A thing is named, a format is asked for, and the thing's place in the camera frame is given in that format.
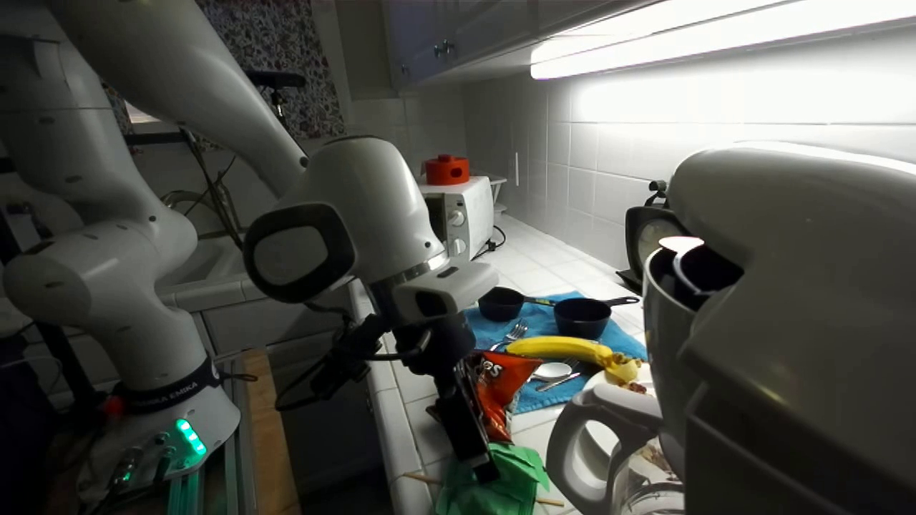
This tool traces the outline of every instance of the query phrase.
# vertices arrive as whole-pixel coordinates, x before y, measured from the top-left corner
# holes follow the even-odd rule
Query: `yellow banana toy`
[[[551,357],[551,362],[589,362],[604,370],[612,383],[634,383],[638,376],[638,362],[615,354],[599,342],[563,337],[563,336],[542,336],[542,337],[519,337],[508,347],[508,354],[523,357]]]

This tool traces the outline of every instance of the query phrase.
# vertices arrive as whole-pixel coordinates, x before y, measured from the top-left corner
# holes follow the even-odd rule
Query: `kitchen counter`
[[[512,286],[523,294],[559,294],[572,289],[592,299],[631,294],[608,264],[515,219],[502,219],[502,230],[511,236],[508,247],[480,257],[495,267],[502,286]],[[369,309],[369,299],[360,293],[356,293],[356,300],[360,313]],[[612,317],[635,342],[645,342],[641,303],[615,306]],[[403,363],[373,363],[369,392],[395,512],[427,515],[435,480],[453,465],[443,430],[427,416],[427,407],[435,402],[433,377],[412,376]],[[546,460],[546,442],[559,412],[562,407],[512,416],[512,442],[539,449]],[[576,512],[555,487],[542,492],[542,499],[559,500],[562,506],[539,505],[536,512]]]

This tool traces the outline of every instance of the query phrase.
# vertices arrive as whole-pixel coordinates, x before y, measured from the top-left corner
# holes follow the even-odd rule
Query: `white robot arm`
[[[271,186],[282,210],[246,243],[261,289],[303,300],[360,277],[379,306],[373,330],[410,342],[412,370],[435,376],[443,396],[455,390],[449,370],[469,350],[459,309],[495,274],[443,257],[390,143],[337,141],[303,173],[302,147],[193,0],[0,0],[0,67],[0,141],[24,180],[85,221],[12,261],[5,293],[37,322],[84,327],[123,377],[130,416],[93,453],[85,500],[123,487],[123,457],[151,442],[178,453],[167,473],[180,475],[239,427],[193,317],[154,294],[193,254],[194,230],[137,176],[95,73],[141,108],[234,150]]]

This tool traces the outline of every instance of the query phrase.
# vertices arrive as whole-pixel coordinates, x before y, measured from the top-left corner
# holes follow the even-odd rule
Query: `green plastic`
[[[469,466],[455,465],[435,492],[435,515],[529,515],[539,490],[551,490],[545,460],[529,447],[489,445],[498,480],[478,485]]]

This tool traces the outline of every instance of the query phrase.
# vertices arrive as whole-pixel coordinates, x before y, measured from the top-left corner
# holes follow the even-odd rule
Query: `white tile wall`
[[[914,53],[914,33],[884,33],[579,80],[472,83],[466,150],[508,177],[519,151],[511,216],[626,267],[624,211],[704,147],[797,141],[916,161]]]

